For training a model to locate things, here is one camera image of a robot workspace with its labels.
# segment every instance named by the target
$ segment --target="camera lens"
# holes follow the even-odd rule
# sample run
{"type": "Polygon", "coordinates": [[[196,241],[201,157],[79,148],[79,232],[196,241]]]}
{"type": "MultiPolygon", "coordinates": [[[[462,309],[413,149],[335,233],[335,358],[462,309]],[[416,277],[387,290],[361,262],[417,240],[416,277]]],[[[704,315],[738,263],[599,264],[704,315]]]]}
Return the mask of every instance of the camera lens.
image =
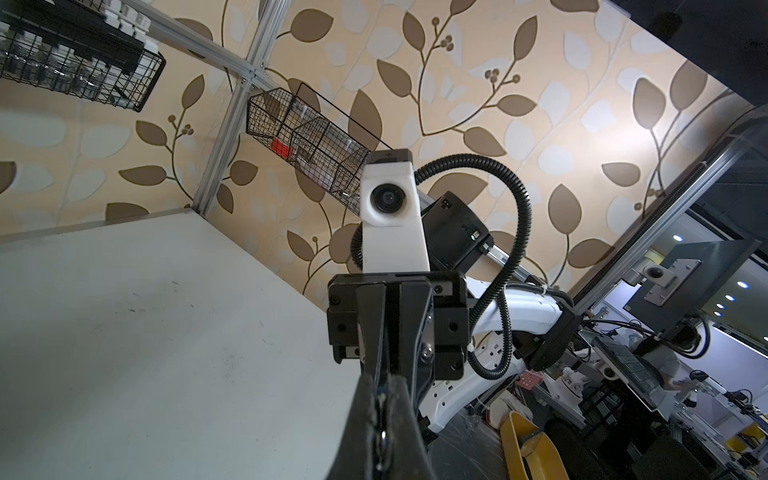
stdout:
{"type": "Polygon", "coordinates": [[[393,184],[382,184],[373,189],[371,200],[376,209],[383,214],[393,214],[402,208],[406,201],[406,192],[393,184]]]}

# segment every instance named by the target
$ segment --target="metal frame bar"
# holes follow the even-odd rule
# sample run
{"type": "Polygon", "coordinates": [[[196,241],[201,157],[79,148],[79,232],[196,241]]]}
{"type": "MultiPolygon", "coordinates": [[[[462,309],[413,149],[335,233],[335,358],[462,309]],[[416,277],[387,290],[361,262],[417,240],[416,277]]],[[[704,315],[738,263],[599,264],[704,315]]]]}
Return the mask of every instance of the metal frame bar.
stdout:
{"type": "Polygon", "coordinates": [[[650,226],[648,231],[634,243],[632,247],[616,262],[608,273],[590,290],[574,311],[581,314],[589,307],[599,302],[621,280],[621,276],[648,250],[661,232],[675,222],[696,201],[701,194],[714,184],[730,166],[750,149],[747,142],[732,136],[733,141],[710,166],[697,178],[694,183],[680,195],[680,198],[664,212],[659,220],[650,226]]]}

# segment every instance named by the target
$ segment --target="pink object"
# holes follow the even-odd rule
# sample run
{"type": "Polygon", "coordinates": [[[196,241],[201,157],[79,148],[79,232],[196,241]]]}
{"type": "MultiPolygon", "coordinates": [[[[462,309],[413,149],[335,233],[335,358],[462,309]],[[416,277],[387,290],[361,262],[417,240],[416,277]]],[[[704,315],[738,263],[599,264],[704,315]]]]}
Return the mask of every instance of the pink object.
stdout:
{"type": "Polygon", "coordinates": [[[541,383],[541,381],[544,379],[544,376],[539,372],[534,372],[532,370],[525,370],[522,375],[520,375],[520,378],[517,380],[518,385],[520,385],[522,388],[526,390],[532,390],[533,387],[541,383]]]}

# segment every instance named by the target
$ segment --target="metal plate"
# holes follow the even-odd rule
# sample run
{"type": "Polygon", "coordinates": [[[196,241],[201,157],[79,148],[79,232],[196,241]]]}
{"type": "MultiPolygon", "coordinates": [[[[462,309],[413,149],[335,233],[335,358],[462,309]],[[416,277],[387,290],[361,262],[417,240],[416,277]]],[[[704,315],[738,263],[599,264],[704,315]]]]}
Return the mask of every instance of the metal plate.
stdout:
{"type": "Polygon", "coordinates": [[[648,302],[657,306],[663,306],[667,299],[677,291],[686,278],[691,275],[697,266],[701,265],[701,260],[694,258],[678,258],[669,267],[669,271],[677,277],[666,287],[654,285],[650,291],[643,297],[648,302]]]}

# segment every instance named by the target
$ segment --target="shelf rack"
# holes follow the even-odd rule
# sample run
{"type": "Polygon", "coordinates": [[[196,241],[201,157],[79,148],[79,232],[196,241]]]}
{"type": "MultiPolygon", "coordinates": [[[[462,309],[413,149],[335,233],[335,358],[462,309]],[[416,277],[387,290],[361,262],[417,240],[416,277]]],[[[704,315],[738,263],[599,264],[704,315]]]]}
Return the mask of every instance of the shelf rack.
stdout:
{"type": "Polygon", "coordinates": [[[3,2],[0,22],[10,29],[0,32],[0,77],[141,111],[165,59],[104,23],[101,3],[3,2]]]}

